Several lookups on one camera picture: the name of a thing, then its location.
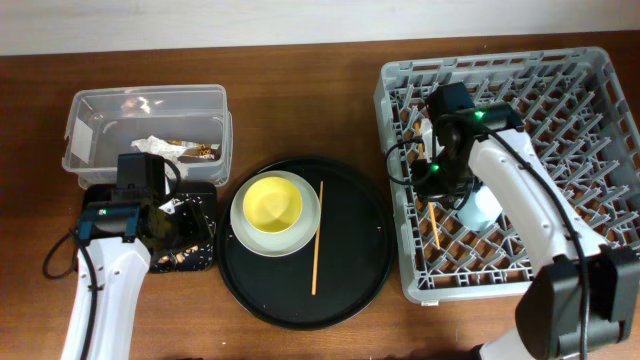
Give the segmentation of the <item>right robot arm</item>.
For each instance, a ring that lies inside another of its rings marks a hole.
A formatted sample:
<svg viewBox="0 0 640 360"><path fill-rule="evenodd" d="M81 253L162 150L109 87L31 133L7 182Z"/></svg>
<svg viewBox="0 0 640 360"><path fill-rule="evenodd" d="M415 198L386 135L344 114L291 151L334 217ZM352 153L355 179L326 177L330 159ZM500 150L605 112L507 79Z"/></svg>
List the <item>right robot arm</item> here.
<svg viewBox="0 0 640 360"><path fill-rule="evenodd" d="M411 186L422 202L467 198L489 188L519 235L534 280L514 329L476 346L475 359L567 359L627 340L639 292L639 257L612 248L566 200L520 115L506 103L477 107L462 83L426 98L432 126Z"/></svg>

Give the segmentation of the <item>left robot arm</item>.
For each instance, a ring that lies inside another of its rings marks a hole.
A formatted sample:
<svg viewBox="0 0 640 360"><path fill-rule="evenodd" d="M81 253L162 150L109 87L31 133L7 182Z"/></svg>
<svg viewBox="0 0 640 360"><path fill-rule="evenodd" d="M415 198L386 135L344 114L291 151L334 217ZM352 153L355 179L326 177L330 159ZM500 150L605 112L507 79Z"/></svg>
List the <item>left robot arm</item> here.
<svg viewBox="0 0 640 360"><path fill-rule="evenodd" d="M122 154L115 184L88 188L68 234L78 282L63 358L128 358L145 277L213 264L216 187L177 170L159 155Z"/></svg>

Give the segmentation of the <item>black round tray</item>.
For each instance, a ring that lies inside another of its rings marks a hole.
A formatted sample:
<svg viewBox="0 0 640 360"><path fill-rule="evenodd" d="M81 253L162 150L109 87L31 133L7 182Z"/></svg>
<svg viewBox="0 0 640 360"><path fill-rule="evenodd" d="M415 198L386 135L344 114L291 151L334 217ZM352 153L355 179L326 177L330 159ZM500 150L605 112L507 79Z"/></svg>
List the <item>black round tray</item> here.
<svg viewBox="0 0 640 360"><path fill-rule="evenodd" d="M245 248L224 212L216 229L218 269L235 299L258 319L294 330L333 326L376 297L392 267L396 236L379 189L334 159L306 156L277 161L319 190L324 181L317 294L311 295L314 240L291 255L269 258Z"/></svg>

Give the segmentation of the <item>white napkin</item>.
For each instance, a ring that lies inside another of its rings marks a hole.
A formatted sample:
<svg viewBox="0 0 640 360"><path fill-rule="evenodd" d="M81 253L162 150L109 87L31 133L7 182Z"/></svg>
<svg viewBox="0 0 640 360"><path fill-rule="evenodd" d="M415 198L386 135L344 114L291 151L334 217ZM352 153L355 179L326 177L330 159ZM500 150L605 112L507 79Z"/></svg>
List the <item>white napkin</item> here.
<svg viewBox="0 0 640 360"><path fill-rule="evenodd" d="M189 149L183 142L171 142L151 135L148 138L133 140L130 147L139 152L162 156L178 168L182 177L189 175L187 165L179 161L179 158Z"/></svg>

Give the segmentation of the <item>wooden chopstick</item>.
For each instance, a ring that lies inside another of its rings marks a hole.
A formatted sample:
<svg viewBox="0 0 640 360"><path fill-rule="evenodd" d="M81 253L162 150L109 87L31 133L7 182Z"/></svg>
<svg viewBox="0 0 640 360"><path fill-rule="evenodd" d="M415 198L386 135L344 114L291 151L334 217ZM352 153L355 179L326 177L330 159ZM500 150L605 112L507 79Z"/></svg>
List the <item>wooden chopstick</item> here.
<svg viewBox="0 0 640 360"><path fill-rule="evenodd" d="M420 139L422 139L420 124L414 123L414 130L416 131L416 135ZM420 160L424 160L425 159L424 144L420 143L418 145L418 149L419 149L418 150L418 158ZM432 228L432 232L433 232L433 237L434 237L434 242L435 242L436 248L437 248L437 250L441 250L438 226L437 226L437 221L436 221L435 212L434 212L434 206L433 206L432 202L427 202L427 209L429 211L429 219L430 219L430 223L431 223L431 228Z"/></svg>
<svg viewBox="0 0 640 360"><path fill-rule="evenodd" d="M322 207L324 199L324 181L320 182L319 188L319 224L315 234L314 240L314 258L313 258L313 268L312 268L312 286L311 286L311 295L316 296L317 294L317 281L318 281L318 263L319 263L319 247L320 247L320 237L321 237L321 219L322 219Z"/></svg>

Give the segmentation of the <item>blue cup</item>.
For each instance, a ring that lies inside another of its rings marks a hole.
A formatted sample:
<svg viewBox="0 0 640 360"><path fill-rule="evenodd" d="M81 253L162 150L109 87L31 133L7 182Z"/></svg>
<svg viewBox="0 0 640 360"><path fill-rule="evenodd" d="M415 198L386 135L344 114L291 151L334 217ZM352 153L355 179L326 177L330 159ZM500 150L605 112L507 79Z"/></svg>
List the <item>blue cup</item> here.
<svg viewBox="0 0 640 360"><path fill-rule="evenodd" d="M491 189L483 184L473 190L464 206L457 212L460 223L472 231L482 232L495 223L503 207Z"/></svg>

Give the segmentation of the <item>gold foil wrapper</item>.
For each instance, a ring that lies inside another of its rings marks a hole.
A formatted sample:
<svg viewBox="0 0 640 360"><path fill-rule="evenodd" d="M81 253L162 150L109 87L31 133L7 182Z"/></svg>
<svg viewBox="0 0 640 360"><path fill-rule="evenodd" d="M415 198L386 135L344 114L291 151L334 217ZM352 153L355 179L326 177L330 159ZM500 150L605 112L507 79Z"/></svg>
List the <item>gold foil wrapper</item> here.
<svg viewBox="0 0 640 360"><path fill-rule="evenodd" d="M221 158L220 144L202 144L190 141L168 140L168 143L184 148L178 157L182 163L217 161Z"/></svg>

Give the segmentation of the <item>food scraps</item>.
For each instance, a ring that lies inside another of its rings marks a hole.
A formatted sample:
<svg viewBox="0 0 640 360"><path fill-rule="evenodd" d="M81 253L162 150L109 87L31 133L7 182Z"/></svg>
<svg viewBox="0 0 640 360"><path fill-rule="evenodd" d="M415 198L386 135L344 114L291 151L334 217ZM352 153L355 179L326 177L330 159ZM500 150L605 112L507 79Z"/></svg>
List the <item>food scraps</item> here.
<svg viewBox="0 0 640 360"><path fill-rule="evenodd" d="M160 207L177 223L177 245L150 269L152 273L199 272L214 263L216 198L204 193L177 194Z"/></svg>

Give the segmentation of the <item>black rectangular tray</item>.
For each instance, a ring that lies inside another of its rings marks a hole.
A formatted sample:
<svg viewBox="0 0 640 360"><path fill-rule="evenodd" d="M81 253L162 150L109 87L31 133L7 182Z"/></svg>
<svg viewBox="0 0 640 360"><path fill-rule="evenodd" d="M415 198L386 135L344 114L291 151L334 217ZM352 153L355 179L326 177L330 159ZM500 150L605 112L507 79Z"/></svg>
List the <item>black rectangular tray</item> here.
<svg viewBox="0 0 640 360"><path fill-rule="evenodd" d="M73 235L79 260L116 275L203 271L213 262L216 203L207 182L94 185Z"/></svg>

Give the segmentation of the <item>yellow bowl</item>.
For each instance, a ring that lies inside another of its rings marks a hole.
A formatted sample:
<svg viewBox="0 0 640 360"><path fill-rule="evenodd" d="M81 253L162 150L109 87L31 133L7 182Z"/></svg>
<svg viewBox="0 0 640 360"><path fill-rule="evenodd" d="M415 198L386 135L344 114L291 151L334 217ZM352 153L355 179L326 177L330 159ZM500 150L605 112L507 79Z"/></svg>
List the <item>yellow bowl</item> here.
<svg viewBox="0 0 640 360"><path fill-rule="evenodd" d="M242 202L243 215L248 223L267 234L287 231L297 223L303 207L300 190L281 176L267 176L255 181Z"/></svg>

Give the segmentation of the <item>clear plastic bin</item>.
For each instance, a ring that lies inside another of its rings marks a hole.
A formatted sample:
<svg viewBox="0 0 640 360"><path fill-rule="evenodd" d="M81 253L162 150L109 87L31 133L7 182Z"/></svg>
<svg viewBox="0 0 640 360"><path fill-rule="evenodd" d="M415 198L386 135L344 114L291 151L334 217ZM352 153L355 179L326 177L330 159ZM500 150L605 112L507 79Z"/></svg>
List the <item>clear plastic bin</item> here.
<svg viewBox="0 0 640 360"><path fill-rule="evenodd" d="M186 181L222 187L230 179L233 123L223 86L169 85L83 90L75 94L64 138L62 167L86 188L116 182L117 158L132 143L155 137L216 148L213 161L178 162Z"/></svg>

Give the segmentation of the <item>grey plate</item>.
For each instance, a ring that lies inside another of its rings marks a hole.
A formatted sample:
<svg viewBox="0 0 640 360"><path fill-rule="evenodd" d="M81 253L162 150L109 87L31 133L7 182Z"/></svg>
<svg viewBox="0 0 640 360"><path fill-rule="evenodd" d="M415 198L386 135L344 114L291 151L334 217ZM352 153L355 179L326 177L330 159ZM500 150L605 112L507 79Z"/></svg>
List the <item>grey plate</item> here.
<svg viewBox="0 0 640 360"><path fill-rule="evenodd" d="M304 207L300 218L295 225L281 233L260 232L243 215L242 202L249 186L267 176L281 176L292 181L302 195ZM237 191L231 204L231 227L236 238L251 252L266 257L286 256L303 248L315 236L320 222L319 207L318 194L305 179L287 171L268 171L250 178Z"/></svg>

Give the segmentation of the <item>grey dishwasher rack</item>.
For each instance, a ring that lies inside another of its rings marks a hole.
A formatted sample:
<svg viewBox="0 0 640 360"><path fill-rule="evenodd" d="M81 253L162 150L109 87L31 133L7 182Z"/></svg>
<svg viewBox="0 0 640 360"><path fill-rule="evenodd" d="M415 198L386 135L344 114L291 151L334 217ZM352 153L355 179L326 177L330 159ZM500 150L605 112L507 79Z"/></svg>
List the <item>grey dishwasher rack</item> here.
<svg viewBox="0 0 640 360"><path fill-rule="evenodd" d="M608 54L597 47L476 55L385 64L374 93L381 148L391 174L405 297L423 306L516 296L533 274L505 216L482 232L453 206L427 205L409 186L425 101L463 83L478 106L504 102L524 120L549 175L581 217L613 247L639 245L639 133Z"/></svg>

